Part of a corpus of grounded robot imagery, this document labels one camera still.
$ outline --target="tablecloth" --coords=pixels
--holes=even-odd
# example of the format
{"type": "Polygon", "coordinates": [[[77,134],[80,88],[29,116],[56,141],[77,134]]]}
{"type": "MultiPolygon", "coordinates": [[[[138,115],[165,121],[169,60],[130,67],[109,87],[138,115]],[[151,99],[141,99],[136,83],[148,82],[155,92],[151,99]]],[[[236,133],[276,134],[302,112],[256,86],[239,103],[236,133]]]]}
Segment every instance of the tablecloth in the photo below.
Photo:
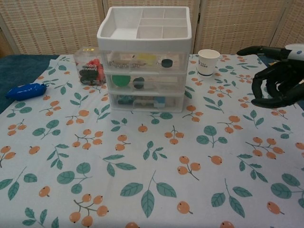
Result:
{"type": "Polygon", "coordinates": [[[1,226],[302,227],[302,109],[250,103],[257,56],[221,55],[208,79],[197,61],[183,112],[145,113],[51,60],[46,93],[0,115],[1,226]]]}

